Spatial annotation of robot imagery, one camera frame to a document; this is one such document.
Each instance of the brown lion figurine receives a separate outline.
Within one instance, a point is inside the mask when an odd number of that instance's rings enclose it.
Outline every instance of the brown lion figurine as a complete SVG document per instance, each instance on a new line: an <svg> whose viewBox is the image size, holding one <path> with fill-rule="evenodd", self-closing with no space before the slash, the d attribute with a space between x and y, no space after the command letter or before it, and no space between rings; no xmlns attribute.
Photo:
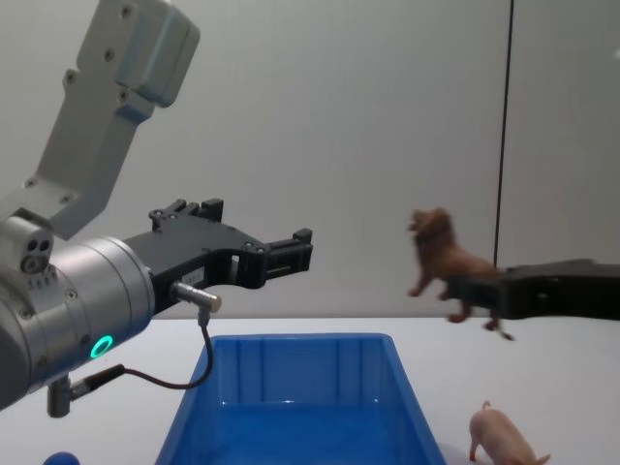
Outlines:
<svg viewBox="0 0 620 465"><path fill-rule="evenodd" d="M409 231L414 233L421 276L418 285L409 291L411 297L421 295L435 279L446 281L451 276L472 276L481 279L499 278L499 270L490 262L470 254L456 242L450 214L443 208L416 210ZM448 289L439 294L440 300L450 298ZM472 306L461 302L461 313L448 316L452 323L462 323L472 315ZM491 321L484 325L497 330L504 338L513 340L502 328L497 312L491 311Z"/></svg>

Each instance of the green led ring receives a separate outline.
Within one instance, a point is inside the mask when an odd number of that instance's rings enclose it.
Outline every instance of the green led ring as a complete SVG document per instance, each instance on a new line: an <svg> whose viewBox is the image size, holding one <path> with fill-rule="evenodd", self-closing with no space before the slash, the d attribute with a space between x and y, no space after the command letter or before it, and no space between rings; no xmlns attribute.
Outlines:
<svg viewBox="0 0 620 465"><path fill-rule="evenodd" d="M110 347L112 347L113 343L114 343L114 339L112 338L112 336L107 335L107 336L102 337L93 346L92 351L90 351L90 357L97 358L97 357L102 356L109 350Z"/></svg>

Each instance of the blue plastic bin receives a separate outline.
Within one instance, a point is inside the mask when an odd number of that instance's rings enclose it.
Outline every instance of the blue plastic bin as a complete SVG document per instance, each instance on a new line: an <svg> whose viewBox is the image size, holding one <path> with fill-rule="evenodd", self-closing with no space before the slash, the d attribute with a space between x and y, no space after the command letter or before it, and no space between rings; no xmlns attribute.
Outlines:
<svg viewBox="0 0 620 465"><path fill-rule="evenodd" d="M158 464L445 465L390 337L213 338ZM203 372L202 352L194 379Z"/></svg>

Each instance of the white wall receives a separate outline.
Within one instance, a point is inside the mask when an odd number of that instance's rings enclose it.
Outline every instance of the white wall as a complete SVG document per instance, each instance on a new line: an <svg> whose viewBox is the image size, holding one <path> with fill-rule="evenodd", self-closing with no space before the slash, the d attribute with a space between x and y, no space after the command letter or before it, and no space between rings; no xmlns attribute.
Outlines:
<svg viewBox="0 0 620 465"><path fill-rule="evenodd" d="M518 0L499 263L620 262L620 2Z"/></svg>
<svg viewBox="0 0 620 465"><path fill-rule="evenodd" d="M508 1L175 3L202 31L186 85L139 129L79 238L146 231L146 213L179 197L223 198L225 222L267 241L315 231L311 272L218 289L225 317L433 314L434 295L406 297L414 207L448 207L492 256ZM3 7L0 195L36 167L94 8Z"/></svg>

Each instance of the white tabletop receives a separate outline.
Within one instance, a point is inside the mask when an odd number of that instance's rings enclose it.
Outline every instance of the white tabletop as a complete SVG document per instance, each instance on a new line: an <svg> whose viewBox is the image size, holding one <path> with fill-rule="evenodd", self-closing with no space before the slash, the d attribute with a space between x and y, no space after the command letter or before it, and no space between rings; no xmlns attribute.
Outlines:
<svg viewBox="0 0 620 465"><path fill-rule="evenodd" d="M550 463L617 463L620 447L620 324L579 319L507 322L515 343L482 320L215 320L218 334L382 332L394 339L409 380L449 465L468 464L468 423L486 399L519 426ZM122 362L186 381L202 350L194 321L158 321L137 338L72 374ZM164 443L182 392L123 377L46 413L40 390L0 413L0 463L41 465L60 450L83 465L150 464ZM484 459L479 463L488 463Z"/></svg>

